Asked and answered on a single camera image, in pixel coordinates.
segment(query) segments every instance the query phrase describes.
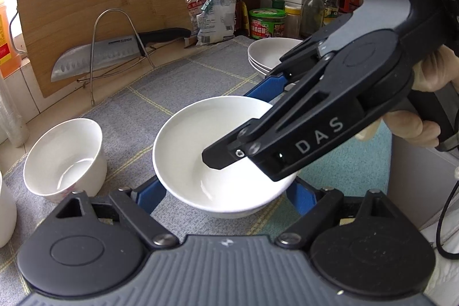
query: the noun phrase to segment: metal stand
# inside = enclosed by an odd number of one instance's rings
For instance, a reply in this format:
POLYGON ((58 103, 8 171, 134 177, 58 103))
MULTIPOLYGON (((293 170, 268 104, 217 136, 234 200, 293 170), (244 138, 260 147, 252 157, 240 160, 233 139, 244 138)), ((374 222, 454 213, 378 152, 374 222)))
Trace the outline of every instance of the metal stand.
POLYGON ((129 17, 129 15, 127 13, 125 13, 122 9, 108 9, 108 10, 105 10, 104 12, 102 12, 99 17, 97 18, 96 22, 94 23, 94 29, 93 29, 93 32, 92 32, 92 42, 91 42, 91 59, 90 59, 90 77, 89 79, 88 78, 83 78, 83 79, 79 79, 77 80, 77 82, 83 82, 83 87, 86 86, 86 84, 89 82, 90 84, 90 91, 91 91, 91 106, 94 107, 94 105, 96 104, 96 102, 94 101, 94 94, 93 94, 93 89, 92 89, 92 82, 93 80, 95 79, 98 79, 98 78, 105 78, 105 77, 111 77, 112 75, 116 75, 116 74, 119 74, 119 73, 122 73, 130 68, 132 68, 133 66, 137 65, 138 63, 140 63, 143 59, 147 58, 148 59, 148 62, 150 63, 150 65, 155 68, 155 65, 153 64, 153 62, 151 61, 150 59, 150 55, 147 53, 147 51, 145 50, 145 47, 141 41, 141 38, 139 36, 139 34, 137 33, 137 30, 135 29, 134 27, 134 24, 132 23, 132 20, 131 18, 129 17), (142 51, 143 51, 143 54, 141 57, 139 57, 139 61, 135 62, 134 64, 132 64, 131 66, 127 67, 126 69, 123 69, 122 71, 119 71, 119 72, 115 72, 115 73, 109 73, 110 71, 104 73, 104 74, 101 74, 100 76, 98 77, 94 77, 94 44, 96 43, 96 30, 97 30, 97 24, 99 23, 99 20, 107 13, 109 12, 121 12, 122 14, 124 14, 128 20, 129 20, 129 23, 131 24, 131 27, 132 27, 132 30, 134 31, 134 34, 137 38, 137 42, 139 43, 139 45, 142 47, 142 51))

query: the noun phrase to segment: white ceramic bowl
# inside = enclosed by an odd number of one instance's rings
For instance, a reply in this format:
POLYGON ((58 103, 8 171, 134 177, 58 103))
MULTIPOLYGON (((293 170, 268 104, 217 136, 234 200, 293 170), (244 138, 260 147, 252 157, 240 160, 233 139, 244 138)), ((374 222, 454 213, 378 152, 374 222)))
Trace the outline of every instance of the white ceramic bowl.
POLYGON ((153 145, 153 166, 163 186, 179 200, 218 218, 246 217, 280 196, 296 173, 273 182, 249 158, 214 170, 201 157, 206 147, 270 108, 261 100, 222 96, 174 114, 153 145))
POLYGON ((299 39, 280 37, 259 39, 249 46, 247 53, 256 65, 269 72, 281 63, 279 59, 283 55, 301 42, 299 39))
POLYGON ((107 174, 102 130, 87 118, 65 121, 46 132, 24 164, 24 183, 35 195, 59 202, 70 191, 95 196, 107 174))
POLYGON ((0 248, 11 239, 16 225, 16 203, 0 173, 0 248))
POLYGON ((258 73, 261 74, 261 76, 264 78, 269 72, 259 66, 257 66, 253 60, 249 58, 249 64, 254 68, 258 73))

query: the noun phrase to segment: white glove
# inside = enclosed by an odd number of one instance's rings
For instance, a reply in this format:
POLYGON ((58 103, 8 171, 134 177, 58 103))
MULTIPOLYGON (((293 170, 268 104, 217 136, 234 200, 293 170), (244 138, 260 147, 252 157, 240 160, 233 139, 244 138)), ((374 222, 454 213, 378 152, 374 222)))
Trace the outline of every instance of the white glove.
MULTIPOLYGON (((433 93, 446 86, 448 82, 453 83, 456 91, 459 89, 459 58, 446 46, 441 46, 435 53, 417 63, 413 70, 413 90, 433 93)), ((376 134, 381 120, 384 120, 394 135, 412 145, 433 148, 439 144, 440 126, 432 121, 423 121, 416 114, 406 110, 386 113, 355 137, 363 141, 371 139, 376 134)))

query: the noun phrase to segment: red label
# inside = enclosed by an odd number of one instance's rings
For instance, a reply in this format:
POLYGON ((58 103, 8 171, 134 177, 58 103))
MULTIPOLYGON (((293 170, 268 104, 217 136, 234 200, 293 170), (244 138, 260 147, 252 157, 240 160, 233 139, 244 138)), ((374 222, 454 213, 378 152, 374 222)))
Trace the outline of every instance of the red label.
POLYGON ((198 0, 196 2, 188 3, 188 10, 195 9, 195 8, 198 8, 199 6, 202 6, 203 4, 205 4, 206 1, 207 0, 198 0))
POLYGON ((263 24, 261 21, 258 21, 258 20, 252 20, 250 29, 252 31, 252 36, 254 37, 258 37, 258 38, 268 37, 268 32, 269 32, 268 24, 263 24))
POLYGON ((4 58, 9 53, 10 53, 10 49, 8 48, 7 43, 5 43, 3 46, 0 46, 0 59, 4 58))

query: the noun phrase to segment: black cable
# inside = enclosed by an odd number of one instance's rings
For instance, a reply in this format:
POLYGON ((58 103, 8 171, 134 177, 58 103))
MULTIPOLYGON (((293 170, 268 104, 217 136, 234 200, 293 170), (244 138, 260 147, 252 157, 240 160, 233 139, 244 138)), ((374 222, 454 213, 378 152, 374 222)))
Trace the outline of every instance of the black cable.
POLYGON ((443 219, 446 214, 446 210, 448 209, 449 204, 451 203, 451 200, 453 199, 454 194, 456 193, 458 188, 459 188, 459 181, 457 181, 456 185, 453 187, 453 190, 449 194, 448 199, 446 200, 446 203, 443 207, 442 213, 440 214, 440 219, 438 220, 438 225, 437 225, 437 236, 435 240, 435 243, 437 244, 437 250, 438 250, 439 255, 449 260, 459 260, 459 253, 450 253, 450 252, 447 252, 445 249, 443 249, 442 244, 440 242, 440 233, 442 231, 442 224, 443 224, 443 219))

